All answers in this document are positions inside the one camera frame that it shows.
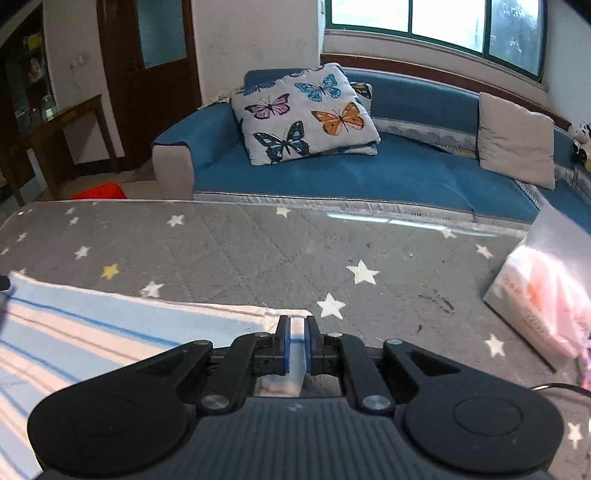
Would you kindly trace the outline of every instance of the orange butterfly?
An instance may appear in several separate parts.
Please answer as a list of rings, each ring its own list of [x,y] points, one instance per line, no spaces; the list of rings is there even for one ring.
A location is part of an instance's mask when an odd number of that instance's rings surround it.
[[[353,102],[345,105],[343,113],[338,113],[336,110],[333,110],[333,112],[319,112],[316,110],[311,112],[314,118],[323,124],[322,130],[329,135],[339,135],[342,127],[345,127],[348,132],[347,125],[356,130],[361,130],[365,126],[365,122],[359,116],[359,108]]]

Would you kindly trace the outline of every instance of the red object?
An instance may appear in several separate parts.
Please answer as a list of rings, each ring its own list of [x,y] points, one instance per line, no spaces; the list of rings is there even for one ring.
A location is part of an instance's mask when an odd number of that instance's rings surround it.
[[[109,200],[125,200],[125,192],[116,183],[104,183],[97,187],[76,193],[71,200],[94,200],[94,199],[109,199]]]

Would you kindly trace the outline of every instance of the striped towel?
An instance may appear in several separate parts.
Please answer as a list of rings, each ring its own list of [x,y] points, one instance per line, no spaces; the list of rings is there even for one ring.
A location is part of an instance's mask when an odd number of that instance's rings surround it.
[[[292,317],[291,372],[263,393],[298,395],[304,376],[305,310],[180,304],[59,286],[11,273],[0,309],[0,480],[41,469],[27,418],[47,395],[196,339],[228,346],[245,333],[274,332]]]

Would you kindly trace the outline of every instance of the wooden door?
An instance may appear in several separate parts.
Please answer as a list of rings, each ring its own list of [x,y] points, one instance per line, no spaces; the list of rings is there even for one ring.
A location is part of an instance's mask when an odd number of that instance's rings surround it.
[[[201,105],[190,0],[98,0],[99,32],[125,166]]]

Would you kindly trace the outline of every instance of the blue sofa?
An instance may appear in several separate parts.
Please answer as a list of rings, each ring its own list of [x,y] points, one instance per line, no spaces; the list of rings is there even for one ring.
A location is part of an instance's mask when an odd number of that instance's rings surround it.
[[[293,71],[251,71],[245,87]],[[530,198],[524,185],[480,168],[476,160],[478,95],[394,74],[346,73],[349,80],[374,88],[371,114],[382,138],[378,155],[319,155],[252,166],[232,108],[218,103],[156,139],[154,168],[165,196],[186,199],[224,192],[369,199],[527,223],[535,219],[539,202]],[[182,148],[184,154],[167,154],[171,146]],[[555,128],[555,164],[572,169],[571,148],[571,138]],[[565,180],[558,178],[553,192],[543,190],[539,192],[547,194],[550,203],[591,231],[589,205]]]

